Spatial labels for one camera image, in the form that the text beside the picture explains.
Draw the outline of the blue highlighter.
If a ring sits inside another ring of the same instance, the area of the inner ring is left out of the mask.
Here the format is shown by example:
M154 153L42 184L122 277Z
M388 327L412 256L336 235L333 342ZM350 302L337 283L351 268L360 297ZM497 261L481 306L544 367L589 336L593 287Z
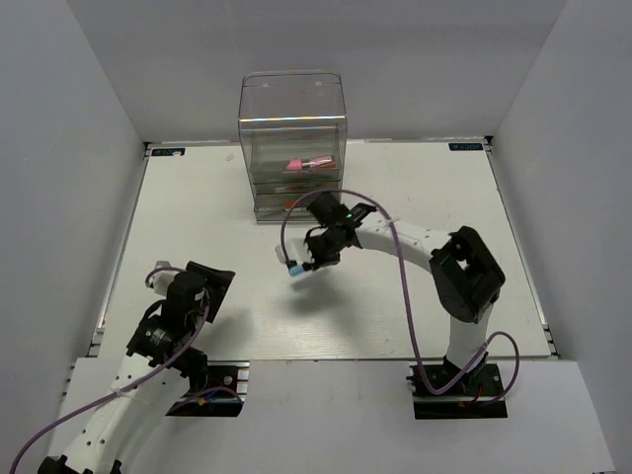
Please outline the blue highlighter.
M305 272L302 266L296 265L288 269L288 273L291 277L298 277Z

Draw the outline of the red pen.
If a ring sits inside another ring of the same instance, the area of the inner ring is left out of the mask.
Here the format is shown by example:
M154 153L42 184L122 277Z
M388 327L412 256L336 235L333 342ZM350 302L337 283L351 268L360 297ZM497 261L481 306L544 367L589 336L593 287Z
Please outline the red pen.
M310 184L295 184L295 185L286 185L282 187L275 187L275 194L305 194L310 191L314 191L317 189L317 185Z

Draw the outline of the pink capped marker tube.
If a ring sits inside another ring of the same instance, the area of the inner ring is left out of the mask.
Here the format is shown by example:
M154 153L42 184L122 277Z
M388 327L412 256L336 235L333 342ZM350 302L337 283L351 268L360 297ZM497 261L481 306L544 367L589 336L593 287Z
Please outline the pink capped marker tube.
M313 157L309 159L291 159L284 168L285 173L311 173L317 170L336 169L337 163L332 155Z

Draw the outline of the clear acrylic drawer organizer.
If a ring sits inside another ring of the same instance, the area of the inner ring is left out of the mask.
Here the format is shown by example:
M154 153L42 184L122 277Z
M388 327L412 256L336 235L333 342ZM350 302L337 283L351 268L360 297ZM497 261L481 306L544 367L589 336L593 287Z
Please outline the clear acrylic drawer organizer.
M343 186L347 109L340 74L326 70L256 72L241 83L238 134L259 223L284 220L283 204L307 194L275 187L317 185L336 197ZM289 174L294 158L332 155L336 169Z

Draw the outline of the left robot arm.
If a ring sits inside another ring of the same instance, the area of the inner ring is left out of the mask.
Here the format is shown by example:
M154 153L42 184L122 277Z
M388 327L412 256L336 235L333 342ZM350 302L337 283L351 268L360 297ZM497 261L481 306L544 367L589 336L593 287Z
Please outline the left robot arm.
M89 413L81 432L40 473L122 473L161 420L208 382L207 355L194 341L217 315L232 271L195 262L156 266L145 279L159 295L143 313L125 347L109 391L72 417Z

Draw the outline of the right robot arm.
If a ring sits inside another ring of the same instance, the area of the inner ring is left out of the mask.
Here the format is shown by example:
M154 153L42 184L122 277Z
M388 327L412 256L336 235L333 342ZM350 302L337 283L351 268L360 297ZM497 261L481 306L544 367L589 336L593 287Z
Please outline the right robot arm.
M466 394L482 380L488 353L488 324L506 276L479 233L462 226L453 232L437 231L395 219L376 201L364 197L347 207L332 193L310 193L307 210L323 229L305 236L303 247L310 260L305 271L316 271L340 261L347 248L376 251L398 261L409 336L418 377L427 390L442 395L448 390ZM434 386L426 373L415 336L411 293L405 265L412 264L433 279L438 300L450 317L444 356L446 382Z

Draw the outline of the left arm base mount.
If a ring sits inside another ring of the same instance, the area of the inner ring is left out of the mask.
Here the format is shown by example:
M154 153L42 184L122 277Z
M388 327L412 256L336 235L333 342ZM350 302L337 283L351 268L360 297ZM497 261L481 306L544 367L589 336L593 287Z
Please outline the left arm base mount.
M187 394L167 413L180 418L237 418L248 391L248 361L210 362L206 385Z

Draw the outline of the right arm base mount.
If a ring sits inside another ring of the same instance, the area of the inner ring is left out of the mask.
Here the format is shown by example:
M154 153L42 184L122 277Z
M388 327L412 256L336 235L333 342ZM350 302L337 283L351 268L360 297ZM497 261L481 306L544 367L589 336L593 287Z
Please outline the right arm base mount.
M413 392L414 417L418 421L493 420L508 417L501 394L503 380L496 363L482 365L473 376L464 376L442 395L433 395L423 383L415 364L406 377Z

